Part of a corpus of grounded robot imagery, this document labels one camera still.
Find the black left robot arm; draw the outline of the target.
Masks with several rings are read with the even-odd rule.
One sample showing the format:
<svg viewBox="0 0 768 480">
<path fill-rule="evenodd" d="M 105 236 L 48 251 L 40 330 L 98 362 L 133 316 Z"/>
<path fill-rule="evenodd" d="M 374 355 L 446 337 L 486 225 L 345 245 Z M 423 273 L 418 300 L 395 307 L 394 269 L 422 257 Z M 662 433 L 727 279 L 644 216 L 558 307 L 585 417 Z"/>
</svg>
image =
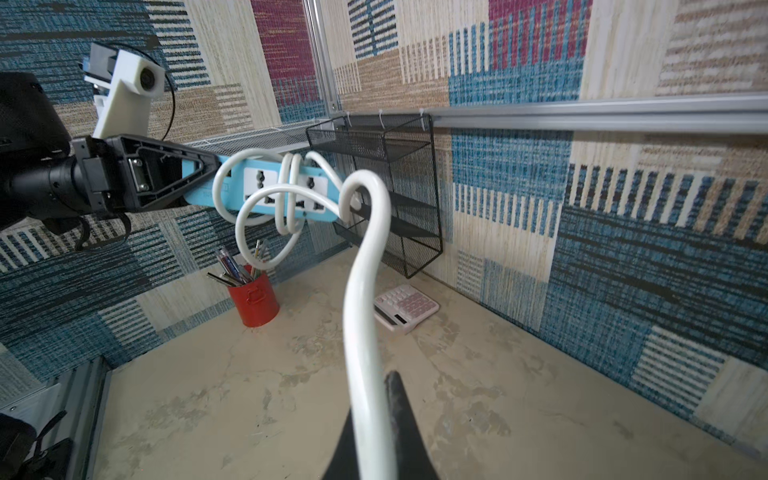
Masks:
<svg viewBox="0 0 768 480">
<path fill-rule="evenodd" d="M 87 215 L 173 208 L 215 176 L 212 153 L 136 135 L 71 138 L 31 73 L 1 75 L 1 226 L 27 218 L 60 235 Z"/>
</svg>

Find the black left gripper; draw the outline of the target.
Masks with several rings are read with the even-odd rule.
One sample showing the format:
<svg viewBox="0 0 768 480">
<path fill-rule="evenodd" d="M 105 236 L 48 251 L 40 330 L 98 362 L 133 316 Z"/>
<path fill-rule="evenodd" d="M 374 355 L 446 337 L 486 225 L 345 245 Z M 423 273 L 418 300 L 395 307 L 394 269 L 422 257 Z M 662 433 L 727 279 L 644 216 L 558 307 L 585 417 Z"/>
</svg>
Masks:
<svg viewBox="0 0 768 480">
<path fill-rule="evenodd" d="M 185 194 L 212 179 L 221 165 L 216 154 L 188 145 L 165 142 L 135 135 L 118 135 L 98 139 L 90 135 L 72 140 L 75 157 L 73 180 L 82 199 L 80 211 L 85 214 L 118 214 L 147 212 L 169 207 Z M 155 165 L 164 173 L 203 175 L 187 176 L 160 188 L 148 181 L 129 182 L 123 176 L 124 156 L 139 158 Z"/>
</svg>

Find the teal power strip with cord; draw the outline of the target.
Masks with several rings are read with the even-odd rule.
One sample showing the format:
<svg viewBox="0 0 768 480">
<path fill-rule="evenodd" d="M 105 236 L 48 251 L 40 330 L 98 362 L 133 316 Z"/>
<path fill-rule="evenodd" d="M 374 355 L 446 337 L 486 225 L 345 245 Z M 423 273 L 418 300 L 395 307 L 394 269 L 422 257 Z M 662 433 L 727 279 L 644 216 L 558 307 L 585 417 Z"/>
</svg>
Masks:
<svg viewBox="0 0 768 480">
<path fill-rule="evenodd" d="M 368 222 L 346 281 L 342 334 L 350 411 L 360 479 L 397 479 L 388 398 L 374 325 L 374 289 L 389 236 L 391 202 L 378 175 L 361 170 L 340 176 L 315 151 L 250 148 L 217 155 L 215 176 L 187 194 L 193 205 L 211 207 L 234 229 L 241 264 L 272 274 L 297 269 L 292 253 L 317 260 L 340 250 L 332 223 L 350 223 L 370 201 Z"/>
</svg>

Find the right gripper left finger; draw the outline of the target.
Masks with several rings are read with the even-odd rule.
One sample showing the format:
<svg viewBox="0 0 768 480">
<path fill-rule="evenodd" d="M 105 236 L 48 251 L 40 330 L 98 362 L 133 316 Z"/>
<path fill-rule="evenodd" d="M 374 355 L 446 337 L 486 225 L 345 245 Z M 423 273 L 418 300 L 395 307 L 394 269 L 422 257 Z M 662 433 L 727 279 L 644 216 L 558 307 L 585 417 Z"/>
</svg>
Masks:
<svg viewBox="0 0 768 480">
<path fill-rule="evenodd" d="M 322 479 L 360 479 L 351 411 L 348 412 L 338 444 Z"/>
</svg>

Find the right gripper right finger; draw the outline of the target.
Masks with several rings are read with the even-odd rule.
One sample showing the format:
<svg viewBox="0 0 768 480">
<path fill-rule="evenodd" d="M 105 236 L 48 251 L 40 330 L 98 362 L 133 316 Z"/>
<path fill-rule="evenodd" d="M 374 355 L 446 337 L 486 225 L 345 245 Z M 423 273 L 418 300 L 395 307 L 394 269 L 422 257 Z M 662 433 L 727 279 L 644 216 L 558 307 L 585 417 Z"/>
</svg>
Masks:
<svg viewBox="0 0 768 480">
<path fill-rule="evenodd" d="M 401 375 L 390 371 L 385 379 L 389 418 L 393 431 L 397 478 L 438 479 L 411 408 Z"/>
</svg>

